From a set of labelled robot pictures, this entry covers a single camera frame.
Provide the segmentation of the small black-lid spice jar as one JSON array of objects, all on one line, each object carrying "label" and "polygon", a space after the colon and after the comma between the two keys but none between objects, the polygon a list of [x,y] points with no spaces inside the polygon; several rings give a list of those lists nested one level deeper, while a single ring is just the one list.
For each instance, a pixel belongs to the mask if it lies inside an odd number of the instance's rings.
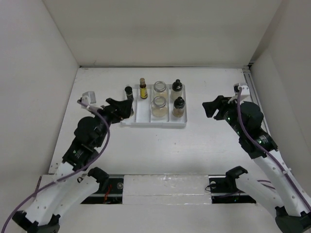
[{"label": "small black-lid spice jar", "polygon": [[127,99],[133,101],[134,100],[134,96],[133,96],[133,89],[132,89],[132,87],[126,86],[124,91],[125,91]]}]

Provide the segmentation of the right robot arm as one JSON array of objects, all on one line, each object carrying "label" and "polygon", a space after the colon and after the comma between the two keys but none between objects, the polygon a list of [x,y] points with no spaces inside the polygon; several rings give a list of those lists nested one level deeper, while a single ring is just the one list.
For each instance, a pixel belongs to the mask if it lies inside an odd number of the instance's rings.
[{"label": "right robot arm", "polygon": [[269,179],[268,185],[251,177],[250,171],[237,166],[225,173],[210,188],[230,193],[244,192],[262,205],[283,233],[304,233],[311,228],[311,198],[294,178],[280,157],[277,145],[261,123],[263,113],[252,102],[218,96],[202,104],[206,116],[224,120],[239,137],[241,148]]}]

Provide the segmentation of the yellow bottle beige cap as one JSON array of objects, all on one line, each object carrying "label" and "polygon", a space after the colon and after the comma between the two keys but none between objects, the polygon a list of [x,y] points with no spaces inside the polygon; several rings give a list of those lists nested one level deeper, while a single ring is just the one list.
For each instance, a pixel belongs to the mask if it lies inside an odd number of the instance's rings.
[{"label": "yellow bottle beige cap", "polygon": [[140,89],[140,98],[145,100],[148,98],[147,85],[144,78],[140,78],[139,80],[139,89]]}]

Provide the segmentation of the black-cap bottle white powder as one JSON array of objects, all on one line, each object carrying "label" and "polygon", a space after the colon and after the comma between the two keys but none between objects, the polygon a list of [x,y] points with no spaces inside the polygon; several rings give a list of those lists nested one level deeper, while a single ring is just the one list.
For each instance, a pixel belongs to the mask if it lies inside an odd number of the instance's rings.
[{"label": "black-cap bottle white powder", "polygon": [[172,84],[171,99],[174,101],[178,97],[181,97],[182,92],[183,92],[183,84],[181,83],[181,81],[179,79],[176,79]]}]

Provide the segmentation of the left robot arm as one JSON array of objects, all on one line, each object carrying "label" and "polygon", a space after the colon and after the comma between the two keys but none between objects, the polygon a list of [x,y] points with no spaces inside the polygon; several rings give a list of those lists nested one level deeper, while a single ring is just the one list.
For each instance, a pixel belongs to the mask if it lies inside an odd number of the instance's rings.
[{"label": "left robot arm", "polygon": [[53,176],[53,181],[34,191],[8,217],[27,233],[56,233],[65,212],[95,192],[108,188],[109,175],[90,166],[101,156],[110,139],[111,124],[131,115],[132,100],[107,98],[107,106],[94,106],[79,99],[91,112],[79,120],[74,139]]}]

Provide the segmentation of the round glass jar silver lid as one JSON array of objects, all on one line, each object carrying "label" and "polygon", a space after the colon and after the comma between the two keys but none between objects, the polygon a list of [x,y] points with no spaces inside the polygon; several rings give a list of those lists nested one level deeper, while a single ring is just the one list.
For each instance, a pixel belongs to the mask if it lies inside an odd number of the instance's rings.
[{"label": "round glass jar silver lid", "polygon": [[163,81],[157,81],[153,85],[154,98],[155,97],[164,97],[165,99],[168,97],[167,85]]}]

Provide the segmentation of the black-cap bottle tan powder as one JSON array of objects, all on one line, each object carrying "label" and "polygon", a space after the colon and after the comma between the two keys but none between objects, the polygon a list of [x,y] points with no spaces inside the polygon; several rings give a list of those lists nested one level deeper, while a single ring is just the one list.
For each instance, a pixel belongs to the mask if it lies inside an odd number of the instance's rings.
[{"label": "black-cap bottle tan powder", "polygon": [[185,101],[182,97],[178,97],[173,103],[173,115],[175,117],[182,117],[185,111]]}]

